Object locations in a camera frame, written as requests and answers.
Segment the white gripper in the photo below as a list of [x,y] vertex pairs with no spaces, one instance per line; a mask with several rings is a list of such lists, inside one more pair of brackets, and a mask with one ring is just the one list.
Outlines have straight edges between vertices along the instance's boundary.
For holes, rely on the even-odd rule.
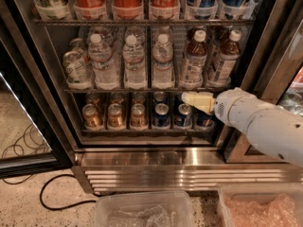
[[243,126],[253,109],[250,103],[256,102],[257,97],[235,88],[220,93],[216,99],[209,92],[183,92],[182,100],[206,114],[214,112],[227,126]]

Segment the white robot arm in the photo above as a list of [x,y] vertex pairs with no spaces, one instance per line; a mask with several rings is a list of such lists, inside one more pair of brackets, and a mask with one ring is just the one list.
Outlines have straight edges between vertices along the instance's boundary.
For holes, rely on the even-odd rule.
[[183,92],[182,100],[205,113],[214,113],[226,126],[243,133],[261,153],[303,166],[303,118],[258,99],[240,88],[214,98],[209,92]]

